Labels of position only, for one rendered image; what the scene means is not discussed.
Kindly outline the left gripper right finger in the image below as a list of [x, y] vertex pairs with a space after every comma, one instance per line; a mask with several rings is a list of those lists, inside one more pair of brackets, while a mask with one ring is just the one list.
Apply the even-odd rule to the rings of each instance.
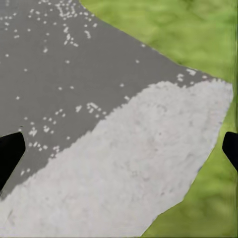
[[238, 172], [238, 134], [227, 131], [223, 139], [222, 151]]

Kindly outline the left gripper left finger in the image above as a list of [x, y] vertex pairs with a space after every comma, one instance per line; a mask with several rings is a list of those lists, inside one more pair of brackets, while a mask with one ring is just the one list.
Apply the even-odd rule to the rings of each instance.
[[0, 190], [26, 151], [22, 132], [0, 137]]

